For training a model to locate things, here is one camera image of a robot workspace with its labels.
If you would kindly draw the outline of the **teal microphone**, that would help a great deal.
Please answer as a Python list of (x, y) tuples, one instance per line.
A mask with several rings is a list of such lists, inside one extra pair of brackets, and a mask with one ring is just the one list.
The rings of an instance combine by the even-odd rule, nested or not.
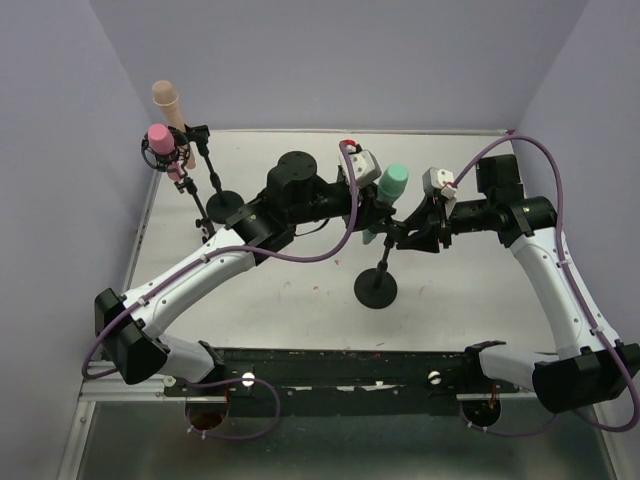
[[(372, 184), (378, 186), (377, 199), (391, 206), (404, 194), (409, 180), (409, 171), (402, 164), (391, 164), (381, 177)], [(370, 244), (378, 234), (371, 234), (367, 230), (362, 231), (362, 243)]]

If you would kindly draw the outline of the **black round-base clip stand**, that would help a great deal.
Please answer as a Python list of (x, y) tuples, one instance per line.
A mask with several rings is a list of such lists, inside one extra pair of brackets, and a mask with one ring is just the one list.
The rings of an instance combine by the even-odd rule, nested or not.
[(206, 212), (210, 220), (217, 224), (224, 224), (243, 204), (243, 198), (235, 191), (224, 190), (221, 179), (213, 167), (208, 147), (210, 130), (206, 125), (195, 127), (186, 126), (186, 138), (194, 142), (199, 155), (205, 161), (209, 171), (209, 179), (215, 193), (207, 201)]

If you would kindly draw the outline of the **black tripod shock-mount stand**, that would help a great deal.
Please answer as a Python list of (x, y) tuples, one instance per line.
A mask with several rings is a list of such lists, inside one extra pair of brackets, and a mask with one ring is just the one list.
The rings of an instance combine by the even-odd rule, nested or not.
[[(173, 182), (170, 178), (169, 179), (173, 182), (173, 185), (176, 187), (176, 189), (180, 194), (187, 193), (188, 195), (191, 196), (191, 198), (195, 202), (195, 205), (199, 212), (199, 217), (195, 220), (195, 226), (203, 232), (203, 235), (204, 235), (203, 242), (206, 243), (207, 240), (211, 238), (213, 234), (216, 232), (216, 229), (213, 225), (213, 222), (208, 218), (205, 207), (199, 197), (197, 186), (193, 178), (188, 173), (187, 166), (189, 161), (192, 159), (192, 153), (191, 153), (191, 147), (189, 145), (189, 141), (186, 138), (185, 133), (182, 133), (181, 131), (177, 130), (174, 127), (171, 127), (171, 126), (167, 126), (167, 127), (172, 131), (176, 146), (181, 152), (181, 165), (184, 170), (181, 182)], [(161, 171), (156, 170), (153, 166), (150, 165), (151, 153), (148, 149), (148, 146), (149, 144), (147, 141), (147, 132), (146, 132), (141, 140), (141, 145), (140, 145), (142, 159), (145, 162), (145, 164), (148, 167), (150, 167), (152, 170), (163, 173)]]

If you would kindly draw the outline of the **pink microphone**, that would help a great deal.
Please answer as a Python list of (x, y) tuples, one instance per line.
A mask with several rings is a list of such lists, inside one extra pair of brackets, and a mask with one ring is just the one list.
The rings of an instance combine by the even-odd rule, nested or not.
[(181, 152), (177, 148), (172, 131), (163, 124), (153, 124), (147, 131), (150, 165), (166, 173), (173, 182), (181, 182), (184, 170)]

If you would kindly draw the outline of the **peach microphone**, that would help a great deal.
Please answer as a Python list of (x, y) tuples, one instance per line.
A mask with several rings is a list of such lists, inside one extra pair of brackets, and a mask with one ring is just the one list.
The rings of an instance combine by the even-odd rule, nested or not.
[(167, 80), (156, 81), (152, 85), (152, 98), (154, 104), (161, 110), (167, 125), (185, 133), (186, 126), (179, 94), (173, 84)]

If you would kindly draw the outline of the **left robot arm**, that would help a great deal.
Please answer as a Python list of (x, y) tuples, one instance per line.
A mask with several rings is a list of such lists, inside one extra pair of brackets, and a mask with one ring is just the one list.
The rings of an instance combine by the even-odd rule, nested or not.
[(242, 205), (202, 247), (156, 278), (122, 294), (111, 289), (95, 299), (97, 339), (128, 385), (155, 374), (191, 383), (206, 379), (220, 363), (203, 341), (190, 343), (167, 335), (187, 309), (236, 275), (268, 258), (284, 259), (283, 249), (301, 224), (342, 218), (345, 233), (366, 230), (393, 212), (383, 197), (403, 186), (375, 156), (343, 142), (338, 176), (328, 183), (316, 160), (292, 151), (267, 174), (266, 186)]

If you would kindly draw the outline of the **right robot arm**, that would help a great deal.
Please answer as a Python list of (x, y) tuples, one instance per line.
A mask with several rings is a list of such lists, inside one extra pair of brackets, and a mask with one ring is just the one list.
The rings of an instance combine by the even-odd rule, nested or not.
[(459, 201), (452, 172), (430, 168), (424, 199), (405, 220), (398, 247), (437, 253), (455, 235), (494, 231), (525, 271), (550, 325), (555, 351), (539, 354), (489, 341), (467, 348), (480, 375), (523, 387), (552, 413), (618, 398), (639, 370), (639, 347), (625, 344), (600, 315), (556, 227), (545, 197), (526, 197), (512, 154), (485, 157), (475, 166), (482, 199)]

